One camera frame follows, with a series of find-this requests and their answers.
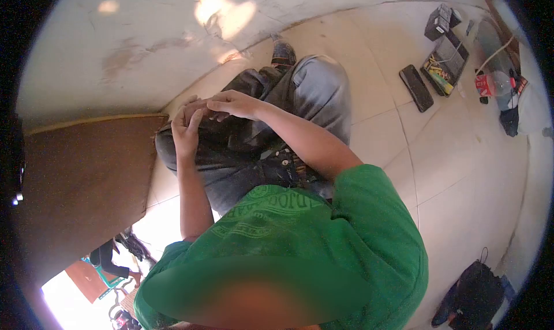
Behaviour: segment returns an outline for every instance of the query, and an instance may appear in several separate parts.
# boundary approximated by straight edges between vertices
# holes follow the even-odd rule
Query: person
[[[129,276],[131,276],[135,280],[135,288],[138,288],[141,283],[141,273],[131,271],[131,269],[125,266],[115,265],[112,262],[113,255],[114,240],[110,239],[92,251],[89,255],[89,260],[94,267],[101,266],[102,271],[110,273],[114,276],[121,278],[129,278]]]
[[[277,72],[246,70],[212,98],[191,97],[156,135],[178,179],[183,241],[136,294],[146,330],[402,329],[425,294],[410,213],[348,147],[346,72],[323,55],[296,63],[274,41]]]

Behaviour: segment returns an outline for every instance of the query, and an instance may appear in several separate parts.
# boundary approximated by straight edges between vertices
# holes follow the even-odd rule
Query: shoe
[[[273,39],[272,67],[285,74],[296,63],[296,53],[280,34],[272,33],[271,36]]]

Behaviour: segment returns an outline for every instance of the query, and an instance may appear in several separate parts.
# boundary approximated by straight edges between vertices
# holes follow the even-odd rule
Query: smartphone
[[[400,78],[404,81],[404,84],[412,95],[419,112],[425,112],[433,105],[431,93],[427,90],[427,87],[423,83],[423,79],[413,64],[410,64],[400,71]]]

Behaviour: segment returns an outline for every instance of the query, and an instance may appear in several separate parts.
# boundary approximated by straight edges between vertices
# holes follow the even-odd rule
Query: green chair
[[[88,257],[86,258],[81,258],[82,261],[84,261],[85,263],[88,263],[88,264],[91,264],[93,265],[91,262],[90,262],[90,259]],[[98,273],[98,276],[100,276],[100,279],[102,279],[102,282],[104,282],[104,284],[107,286],[107,290],[102,293],[102,295],[100,295],[98,297],[98,299],[102,299],[104,296],[106,296],[112,289],[114,289],[115,287],[117,287],[117,285],[119,283],[121,283],[122,281],[125,280],[125,278],[122,278],[122,277],[116,277],[116,278],[113,278],[111,280],[108,280],[108,278],[106,277],[106,275],[104,275],[104,272],[102,271],[102,267],[101,266],[94,266],[94,270],[96,270],[96,272]]]

